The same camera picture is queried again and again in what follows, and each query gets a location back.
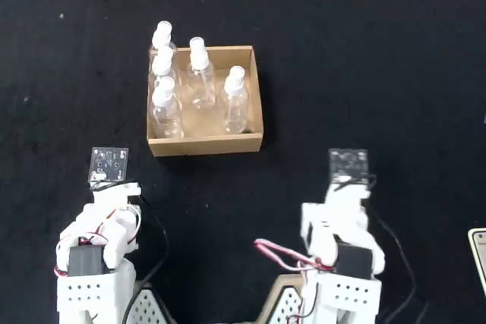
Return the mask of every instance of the black cable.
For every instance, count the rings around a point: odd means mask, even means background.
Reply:
[[[133,179],[129,179],[129,180],[123,180],[123,181],[115,181],[115,182],[111,182],[107,185],[100,186],[100,184],[102,184],[103,182],[109,182],[109,181],[99,180],[92,187],[90,187],[90,190],[93,191],[93,192],[99,192],[99,191],[103,191],[103,190],[108,190],[111,187],[131,184],[131,183],[134,183],[134,182],[137,182],[137,181],[133,180]]]
[[[424,307],[422,307],[421,312],[418,314],[415,324],[420,324],[424,319],[425,313],[427,312],[429,302],[426,302]]]
[[[152,218],[156,221],[157,225],[159,226],[162,234],[163,234],[163,239],[165,241],[166,245],[166,250],[164,252],[164,255],[162,258],[156,263],[156,265],[147,273],[144,277],[144,279],[140,282],[138,285],[137,290],[133,293],[131,296],[130,301],[128,302],[127,308],[125,309],[125,314],[123,315],[123,320],[121,321],[121,324],[127,324],[128,320],[128,315],[130,314],[130,309],[134,305],[134,302],[137,300],[138,295],[142,290],[144,289],[144,286],[148,283],[148,281],[159,271],[160,267],[162,267],[163,263],[167,260],[167,257],[169,257],[169,252],[170,252],[170,246],[169,246],[169,237],[167,236],[166,229],[164,228],[164,225],[160,221],[159,217],[157,214],[154,212],[153,207],[144,199],[144,197],[139,196],[137,197],[142,203],[145,204],[148,212],[151,214]]]
[[[292,314],[292,315],[289,315],[287,316],[287,322],[289,322],[290,318],[299,318],[299,319],[304,319],[304,318],[308,318],[309,316],[311,316],[311,314],[314,312],[314,310],[316,309],[316,303],[317,303],[317,290],[319,290],[319,284],[317,283],[316,284],[316,294],[314,296],[314,302],[312,303],[312,308],[311,308],[311,311],[309,311],[307,314],[304,314],[304,315],[300,315],[300,314]]]
[[[334,191],[339,191],[341,190],[343,187],[346,187],[348,185],[351,185],[351,184],[355,184],[355,183],[359,183],[361,182],[361,180],[363,178],[367,178],[368,179],[368,187],[367,187],[367,190],[370,191],[373,189],[374,185],[377,184],[377,176],[376,175],[373,175],[373,174],[366,174],[366,175],[361,175],[357,178],[350,178],[349,180],[347,181],[344,181],[344,182],[341,182],[341,183],[338,183],[338,187],[336,187],[334,189]]]
[[[367,210],[371,212],[371,214],[374,216],[374,218],[380,223],[381,227],[387,231],[387,233],[393,238],[395,241],[396,246],[399,249],[400,256],[402,257],[403,264],[405,265],[407,269],[407,273],[409,274],[410,277],[410,282],[412,283],[412,286],[410,288],[409,294],[406,296],[405,300],[402,301],[402,303],[395,308],[388,316],[383,320],[383,324],[390,324],[390,322],[395,319],[395,317],[402,312],[403,309],[409,305],[410,300],[413,298],[415,295],[415,292],[417,291],[417,281],[415,280],[415,273],[413,272],[412,266],[410,265],[409,260],[407,259],[407,256],[405,255],[405,251],[403,250],[402,244],[400,243],[400,240],[396,236],[395,232],[393,231],[392,228],[388,226],[387,223],[385,223],[379,216],[378,214],[368,205]]]

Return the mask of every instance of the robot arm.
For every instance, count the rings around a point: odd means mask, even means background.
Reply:
[[[373,324],[381,293],[381,282],[374,276],[384,270],[385,256],[368,232],[361,205],[370,195],[368,154],[330,150],[330,176],[324,203],[302,205],[301,236],[314,260],[336,269],[306,272],[302,307],[309,315],[302,324]],[[367,252],[372,255],[371,267]],[[364,259],[353,261],[352,256]]]
[[[136,276],[124,255],[138,248],[141,223],[140,207],[128,201],[141,188],[124,181],[127,154],[93,148],[93,203],[61,232],[55,249],[60,324],[122,323]]]

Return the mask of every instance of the black cloth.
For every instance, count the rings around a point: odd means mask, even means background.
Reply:
[[[145,140],[147,49],[173,38],[253,45],[260,153],[155,159]],[[282,270],[252,247],[304,251],[302,202],[321,201],[327,150],[365,148],[370,204],[399,236],[418,293],[396,323],[483,320],[467,238],[486,226],[484,0],[0,0],[0,322],[52,323],[59,232],[90,202],[92,146],[130,149],[172,253],[153,285],[180,323],[253,320]],[[382,310],[409,280],[390,236]],[[161,256],[146,215],[139,277]]]

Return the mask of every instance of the cable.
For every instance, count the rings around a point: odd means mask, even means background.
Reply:
[[[316,303],[317,303],[317,291],[319,290],[319,284],[317,283],[316,284],[316,294],[314,295],[314,302],[312,303],[312,308],[311,308],[311,311],[309,311],[307,314],[304,314],[304,315],[301,315],[301,314],[292,314],[292,315],[289,315],[287,317],[287,324],[290,323],[290,319],[291,318],[298,318],[298,319],[304,319],[304,318],[308,318],[309,316],[311,316],[311,314],[314,312],[314,310],[316,309]]]
[[[418,314],[415,324],[420,324],[422,319],[424,319],[425,313],[427,312],[429,302],[426,302],[424,307],[422,307],[421,312]]]
[[[351,184],[354,184],[356,182],[360,182],[363,178],[367,178],[368,180],[372,180],[372,182],[368,182],[368,187],[367,187],[367,190],[370,191],[373,189],[374,185],[377,184],[377,176],[376,175],[373,175],[373,174],[365,174],[365,175],[361,175],[357,178],[350,178],[349,180],[346,180],[344,182],[340,182],[338,183],[338,187],[336,187],[334,189],[334,191],[339,191],[341,190],[342,188],[348,186],[348,185],[351,185]]]
[[[107,185],[100,186],[100,184],[102,184],[104,182],[109,182],[109,181],[99,180],[93,186],[90,187],[90,190],[93,191],[94,193],[97,193],[97,192],[100,192],[100,191],[108,190],[108,189],[115,187],[115,186],[132,184],[132,183],[137,182],[137,181],[133,180],[133,179],[123,180],[123,181],[115,181],[115,182],[110,182]]]
[[[162,232],[162,235],[163,235],[163,239],[165,241],[166,250],[165,250],[163,256],[160,258],[160,260],[156,263],[156,265],[149,271],[149,273],[146,274],[144,279],[140,282],[137,290],[134,291],[133,295],[131,296],[130,301],[128,302],[127,308],[125,309],[125,314],[123,315],[123,320],[121,321],[121,324],[127,324],[128,315],[130,314],[130,309],[134,305],[134,302],[137,300],[138,295],[144,289],[145,284],[148,283],[148,281],[157,273],[157,271],[159,271],[160,267],[162,267],[163,263],[167,260],[167,257],[169,257],[169,253],[170,253],[169,237],[167,236],[167,232],[166,232],[166,229],[164,228],[164,225],[160,221],[159,217],[153,211],[152,206],[142,196],[138,196],[137,198],[142,203],[145,204],[148,212],[151,214],[151,216],[153,217],[153,219],[156,221],[157,225],[159,226],[159,228]]]
[[[395,241],[396,246],[399,249],[400,256],[402,257],[403,264],[405,265],[407,272],[410,277],[410,282],[412,283],[412,286],[410,288],[409,294],[406,296],[405,300],[395,308],[388,316],[383,320],[383,324],[390,324],[390,322],[395,319],[395,317],[402,312],[403,309],[406,308],[407,305],[409,305],[410,300],[413,298],[415,295],[415,292],[417,291],[417,281],[415,279],[415,273],[413,272],[412,266],[410,265],[409,260],[407,259],[407,256],[405,255],[405,251],[403,250],[402,244],[400,243],[400,240],[396,236],[395,232],[393,231],[392,228],[388,226],[387,223],[385,223],[379,216],[378,214],[368,205],[368,210],[373,214],[374,218],[380,223],[381,227],[387,231],[387,233],[393,238]]]
[[[289,248],[285,248],[282,246],[279,246],[278,244],[275,244],[273,242],[270,242],[266,239],[257,239],[254,242],[255,248],[257,248],[263,255],[267,256],[270,258],[272,261],[277,262],[281,267],[284,269],[291,271],[291,272],[302,272],[302,271],[308,271],[311,269],[319,269],[321,271],[331,271],[334,268],[325,266],[319,262],[315,262],[311,260],[310,258],[304,256],[303,254],[296,252],[294,250],[291,250]],[[276,253],[273,252],[273,250],[277,252],[284,253],[294,260],[297,260],[297,266],[289,266],[286,263],[283,262],[283,260],[280,258],[280,256]],[[299,263],[305,263],[308,265],[308,267],[300,267]]]

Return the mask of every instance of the white bracket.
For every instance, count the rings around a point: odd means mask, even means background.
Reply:
[[[113,273],[58,277],[60,324],[85,324],[86,313],[102,324],[119,324],[134,290],[135,269],[123,259]]]
[[[317,278],[320,290],[319,304],[336,309],[375,316],[380,309],[381,281],[364,280],[348,276],[326,273]]]

